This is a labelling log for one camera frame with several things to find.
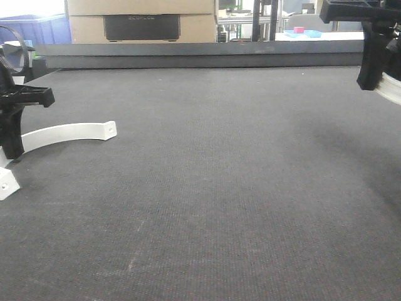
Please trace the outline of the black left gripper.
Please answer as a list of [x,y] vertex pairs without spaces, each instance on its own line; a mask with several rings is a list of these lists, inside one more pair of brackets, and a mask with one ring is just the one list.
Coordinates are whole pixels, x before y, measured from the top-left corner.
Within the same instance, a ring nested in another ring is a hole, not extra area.
[[17,159],[24,152],[21,138],[23,106],[47,108],[54,102],[51,88],[15,84],[11,69],[1,56],[1,147],[7,159]]

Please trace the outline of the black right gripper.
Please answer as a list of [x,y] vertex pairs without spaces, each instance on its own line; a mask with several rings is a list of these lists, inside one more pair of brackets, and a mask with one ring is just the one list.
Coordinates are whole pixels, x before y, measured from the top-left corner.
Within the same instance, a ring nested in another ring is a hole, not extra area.
[[373,22],[400,21],[400,1],[323,1],[320,18],[326,24],[331,21],[364,21],[363,56],[357,78],[362,90],[376,89],[382,73],[395,78],[394,28]]

